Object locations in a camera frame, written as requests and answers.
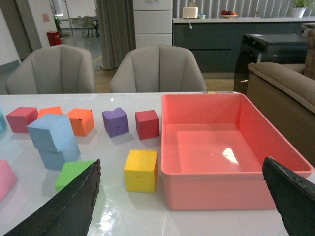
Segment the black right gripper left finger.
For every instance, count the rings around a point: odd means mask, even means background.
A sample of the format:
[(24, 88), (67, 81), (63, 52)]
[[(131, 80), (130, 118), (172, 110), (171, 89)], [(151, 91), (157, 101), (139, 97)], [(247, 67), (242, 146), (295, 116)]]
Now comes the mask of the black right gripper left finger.
[(101, 165), (92, 162), (7, 236), (86, 236), (99, 193)]

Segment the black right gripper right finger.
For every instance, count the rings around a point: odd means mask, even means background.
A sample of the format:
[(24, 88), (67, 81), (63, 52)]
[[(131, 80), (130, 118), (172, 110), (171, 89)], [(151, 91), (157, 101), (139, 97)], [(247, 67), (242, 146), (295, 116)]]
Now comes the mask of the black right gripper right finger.
[(272, 157), (262, 165), (264, 180), (290, 236), (315, 234), (315, 184)]

